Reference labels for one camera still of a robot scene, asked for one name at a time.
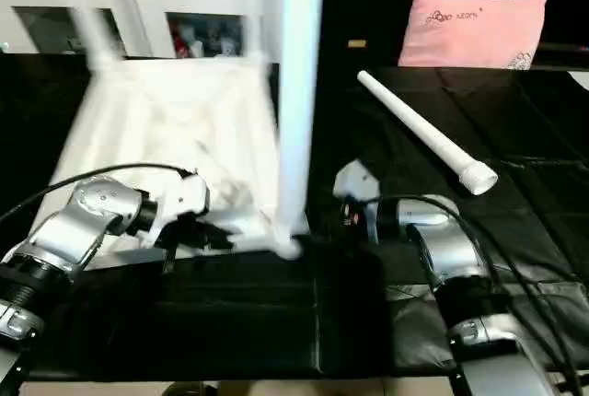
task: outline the white pole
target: white pole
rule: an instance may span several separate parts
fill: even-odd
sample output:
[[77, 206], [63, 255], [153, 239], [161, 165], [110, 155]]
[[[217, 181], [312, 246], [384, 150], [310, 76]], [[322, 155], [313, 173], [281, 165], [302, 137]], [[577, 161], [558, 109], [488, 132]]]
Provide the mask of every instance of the white pole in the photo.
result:
[[245, 46], [246, 56], [260, 58], [262, 0], [246, 0]]
[[358, 80], [432, 149], [473, 195], [485, 193], [497, 182], [499, 177], [489, 166], [467, 154], [366, 71], [358, 74]]
[[[280, 174], [275, 229], [285, 243], [303, 218], [311, 153], [322, 0], [284, 0]], [[297, 253], [284, 253], [294, 257]]]
[[119, 57], [110, 46], [110, 34], [100, 13], [88, 0], [68, 0], [75, 27], [86, 49], [87, 63], [91, 71], [110, 67]]

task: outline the cabinet door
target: cabinet door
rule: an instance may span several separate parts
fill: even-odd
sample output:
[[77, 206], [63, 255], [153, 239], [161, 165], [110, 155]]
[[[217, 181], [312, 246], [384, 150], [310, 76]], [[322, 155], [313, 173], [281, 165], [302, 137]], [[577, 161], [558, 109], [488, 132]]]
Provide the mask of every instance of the cabinet door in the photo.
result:
[[[245, 0], [135, 0], [155, 57], [240, 55], [244, 49]], [[264, 0], [262, 47], [275, 51], [276, 1]]]
[[[149, 56], [134, 0], [88, 0], [98, 8], [113, 47], [123, 55]], [[84, 53], [68, 0], [0, 0], [0, 43], [9, 52]]]

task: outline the black cable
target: black cable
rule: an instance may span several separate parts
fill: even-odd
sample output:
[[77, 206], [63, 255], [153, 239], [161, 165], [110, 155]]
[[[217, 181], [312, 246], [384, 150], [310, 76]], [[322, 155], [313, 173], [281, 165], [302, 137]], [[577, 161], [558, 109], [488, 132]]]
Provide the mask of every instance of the black cable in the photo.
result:
[[95, 170], [90, 170], [88, 172], [80, 173], [75, 175], [74, 177], [66, 178], [65, 180], [56, 182], [50, 186], [47, 186], [45, 189], [42, 189], [36, 193], [33, 193], [31, 196], [25, 198], [23, 201], [12, 207], [11, 209], [7, 210], [3, 214], [0, 215], [0, 224], [2, 224], [5, 220], [7, 220], [10, 216], [17, 214], [23, 208], [27, 207], [38, 201], [40, 198], [45, 196], [46, 194], [56, 191], [57, 189], [61, 189], [63, 186], [67, 186], [68, 184], [72, 184], [73, 182], [81, 181], [86, 178], [94, 177], [95, 175], [100, 175], [102, 173], [114, 172], [116, 170], [123, 170], [123, 169], [136, 169], [136, 168], [153, 168], [153, 169], [166, 169], [166, 170], [174, 170], [180, 174], [181, 177], [186, 177], [191, 173], [188, 170], [177, 168], [175, 166], [170, 166], [169, 164], [159, 164], [159, 163], [129, 163], [129, 164], [119, 164], [115, 166], [107, 166], [106, 168], [100, 168]]
[[[387, 200], [421, 201], [423, 203], [434, 205], [434, 206], [442, 209], [444, 212], [446, 212], [450, 216], [452, 216], [456, 220], [456, 222], [460, 225], [460, 227], [465, 232], [467, 237], [475, 245], [475, 247], [479, 251], [479, 254], [484, 259], [485, 263], [487, 263], [488, 269], [491, 274], [491, 279], [493, 280], [493, 282], [495, 282], [497, 285], [502, 285], [501, 278], [497, 272], [495, 265], [493, 264], [491, 256], [489, 255], [489, 253], [486, 250], [484, 250], [480, 246], [479, 241], [476, 238], [476, 235], [474, 234], [474, 232], [472, 231], [468, 221], [464, 217], [460, 216], [456, 211], [454, 211], [453, 209], [451, 209], [450, 207], [448, 207], [444, 203], [440, 203], [439, 201], [436, 201], [433, 198], [428, 198], [428, 197], [422, 196], [422, 195], [409, 195], [409, 194], [408, 195], [383, 195], [383, 196], [379, 196], [376, 198], [372, 198], [367, 201], [362, 201], [361, 203], [362, 204], [370, 204], [370, 203], [378, 203], [378, 202], [387, 201]], [[555, 363], [555, 366], [560, 368], [561, 373], [564, 375], [564, 377], [566, 378], [567, 383], [569, 385], [569, 391], [574, 396], [583, 396], [583, 391], [581, 390], [581, 382], [579, 380], [578, 374], [576, 373], [576, 368], [575, 368], [574, 363], [572, 361], [572, 357], [569, 352], [569, 348], [566, 345], [566, 343], [564, 342], [564, 339], [562, 337], [562, 334], [559, 331], [559, 328], [556, 325], [556, 322], [546, 312], [546, 310], [542, 306], [542, 303], [540, 302], [540, 299], [534, 294], [534, 292], [530, 288], [528, 282], [526, 281], [526, 279], [524, 278], [522, 273], [519, 271], [519, 269], [515, 265], [515, 262], [512, 260], [511, 255], [509, 255], [507, 250], [504, 249], [504, 247], [492, 235], [492, 233], [487, 228], [485, 228], [481, 223], [473, 220], [472, 218], [469, 219], [469, 221], [472, 222], [473, 224], [475, 224], [476, 227], [479, 229], [479, 231], [481, 231], [481, 233], [483, 233], [485, 238], [487, 238], [487, 240], [495, 247], [495, 249], [497, 250], [497, 253], [502, 257], [502, 259], [505, 261], [507, 266], [510, 268], [510, 270], [512, 271], [512, 274], [515, 277], [515, 280], [523, 288], [528, 300], [530, 301], [530, 304], [532, 305], [532, 307], [534, 308], [534, 310], [536, 311], [538, 316], [542, 319], [542, 321], [549, 328], [552, 336], [554, 337], [554, 340], [555, 340], [557, 346], [560, 349], [563, 361], [561, 362], [558, 360], [554, 351], [550, 348], [548, 343], [539, 335], [539, 333], [537, 333], [535, 330], [532, 330], [530, 334], [532, 334], [535, 337], [535, 339], [538, 342], [538, 344], [540, 345], [540, 347], [545, 351], [545, 353], [552, 360], [552, 362]], [[537, 284], [536, 284], [536, 287], [537, 287], [537, 292], [539, 294], [541, 294], [541, 291], [539, 290], [539, 287], [537, 286]], [[521, 313], [519, 313], [519, 311], [515, 311], [514, 315], [517, 319], [520, 320], [520, 322], [522, 322], [522, 325], [524, 325], [527, 329], [529, 329], [531, 327], [531, 324], [528, 324], [527, 321], [525, 321], [522, 318], [522, 315], [521, 315]]]
[[[579, 380], [581, 381], [581, 386], [585, 387], [587, 385], [589, 385], [589, 375], [582, 375], [579, 377]], [[558, 391], [569, 391], [569, 383], [568, 382], [559, 382], [558, 384], [556, 384], [555, 386], [557, 388]]]

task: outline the black table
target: black table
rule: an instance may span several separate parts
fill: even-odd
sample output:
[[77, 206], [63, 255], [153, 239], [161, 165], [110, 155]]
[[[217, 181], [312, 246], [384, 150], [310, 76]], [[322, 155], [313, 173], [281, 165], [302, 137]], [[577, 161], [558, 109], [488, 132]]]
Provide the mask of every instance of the black table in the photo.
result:
[[[6, 209], [51, 177], [89, 75], [75, 56], [0, 56], [0, 71]], [[448, 196], [490, 228], [522, 272], [539, 281], [579, 367], [589, 367], [589, 94], [564, 73], [375, 71], [500, 173], [498, 184], [475, 198], [352, 74], [341, 75], [322, 76], [319, 85], [307, 204], [315, 237], [300, 260], [255, 253], [177, 262], [168, 276], [158, 264], [87, 272], [52, 314], [31, 378], [445, 374], [452, 356], [416, 249], [398, 239], [361, 248], [329, 242], [339, 214], [331, 186], [356, 158], [383, 192]], [[271, 85], [275, 96], [275, 72]], [[26, 235], [34, 213], [6, 223], [5, 249]], [[519, 287], [510, 289], [549, 339]]]

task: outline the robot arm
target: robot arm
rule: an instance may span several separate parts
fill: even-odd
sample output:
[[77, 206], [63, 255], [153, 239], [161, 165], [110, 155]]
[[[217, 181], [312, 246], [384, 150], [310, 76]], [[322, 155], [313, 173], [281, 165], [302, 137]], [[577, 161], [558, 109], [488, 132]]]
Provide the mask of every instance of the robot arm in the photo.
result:
[[205, 213], [208, 197], [197, 175], [158, 201], [109, 178], [77, 184], [69, 203], [0, 264], [0, 395], [15, 392], [27, 376], [31, 345], [105, 235], [137, 235], [143, 245], [153, 246], [180, 215]]
[[[457, 212], [446, 198], [434, 199]], [[484, 261], [455, 219], [432, 204], [412, 200], [398, 202], [396, 216], [401, 231], [420, 247], [423, 270], [448, 327], [458, 363], [451, 377], [455, 394], [557, 394], [505, 297], [493, 293]]]

